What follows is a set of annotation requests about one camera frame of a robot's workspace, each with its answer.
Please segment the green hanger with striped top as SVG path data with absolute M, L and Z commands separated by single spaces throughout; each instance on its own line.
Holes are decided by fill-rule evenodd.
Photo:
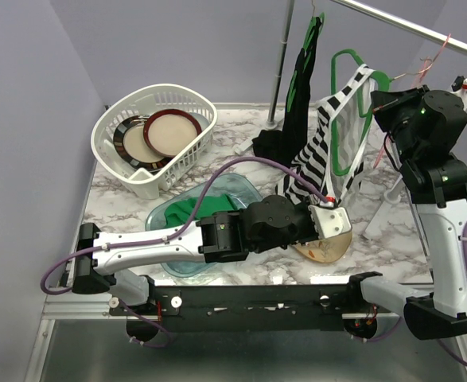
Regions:
M 337 89 L 337 60 L 344 55 L 352 58 L 357 70 L 350 81 Z M 334 175 L 344 177 L 358 165 L 356 156 L 363 156 L 360 147 L 367 139 L 372 125 L 370 92 L 388 91 L 391 83 L 403 75 L 388 76 L 385 72 L 371 69 L 353 49 L 343 49 L 331 59 L 331 93 L 340 104 L 331 121 L 331 164 Z

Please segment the black white striped tank top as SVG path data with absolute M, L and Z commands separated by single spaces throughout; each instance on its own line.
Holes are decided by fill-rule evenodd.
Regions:
M 333 174 L 330 127 L 339 104 L 332 95 L 317 101 L 316 132 L 296 155 L 290 168 L 316 187 L 323 195 L 334 197 L 338 205 L 348 207 L 356 199 L 364 177 L 364 155 L 356 156 L 355 163 L 358 166 L 346 176 L 339 177 Z M 372 116 L 371 128 L 375 125 Z M 364 153 L 368 145 L 368 136 L 360 146 Z

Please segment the pink wire hanger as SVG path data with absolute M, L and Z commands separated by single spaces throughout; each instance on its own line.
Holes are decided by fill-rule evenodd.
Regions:
M 400 80 L 405 76 L 412 76 L 413 77 L 413 82 L 411 87 L 415 88 L 418 85 L 420 85 L 423 81 L 423 79 L 426 77 L 426 74 L 431 70 L 433 67 L 435 61 L 438 59 L 438 57 L 442 54 L 444 51 L 445 47 L 449 43 L 449 40 L 451 38 L 451 34 L 449 33 L 445 39 L 445 41 L 442 43 L 441 48 L 437 51 L 437 53 L 433 57 L 425 57 L 425 58 L 420 58 L 420 61 L 422 62 L 421 68 L 417 72 L 404 72 L 401 73 L 397 76 L 394 76 L 391 78 L 391 82 L 394 82 L 396 80 Z M 387 155 L 387 150 L 386 150 L 386 143 L 387 143 L 387 137 L 383 138 L 383 143 L 379 149 L 379 153 L 377 154 L 377 157 L 373 163 L 373 168 L 376 169 L 380 162 L 382 161 L 382 158 Z

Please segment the green hanger with black top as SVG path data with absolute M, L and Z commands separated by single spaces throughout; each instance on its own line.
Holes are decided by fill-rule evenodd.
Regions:
M 314 1 L 311 2 L 311 5 L 313 6 L 313 16 L 309 21 L 303 46 L 295 62 L 290 86 L 286 95 L 286 113 L 290 113 L 300 102 L 309 102 L 310 99 L 310 80 L 313 75 L 317 55 L 317 42 L 325 24 L 325 13 L 321 12 L 316 15 Z

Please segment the green tank top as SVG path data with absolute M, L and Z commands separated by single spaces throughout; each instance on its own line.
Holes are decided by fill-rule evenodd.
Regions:
M 172 203 L 164 212 L 165 228 L 174 228 L 186 223 L 193 212 L 198 198 L 191 197 L 182 201 Z M 233 199 L 227 194 L 216 197 L 206 196 L 202 201 L 194 219 L 211 216 L 214 212 L 235 211 L 237 207 Z

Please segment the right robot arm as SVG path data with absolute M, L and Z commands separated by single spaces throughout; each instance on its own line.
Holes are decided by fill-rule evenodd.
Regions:
M 354 275 L 344 301 L 360 312 L 371 304 L 398 314 L 419 340 L 467 334 L 467 165 L 452 149 L 467 125 L 462 99 L 427 86 L 373 91 L 372 114 L 395 144 L 399 172 L 427 244 L 430 294 L 376 272 Z

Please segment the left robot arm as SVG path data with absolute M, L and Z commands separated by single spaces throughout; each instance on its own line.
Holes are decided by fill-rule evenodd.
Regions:
M 215 212 L 188 225 L 157 231 L 94 231 L 91 253 L 76 260 L 72 292 L 109 293 L 137 314 L 154 308 L 153 281 L 134 268 L 158 263 L 229 263 L 273 248 L 323 237 L 317 207 L 272 195 L 245 209 Z

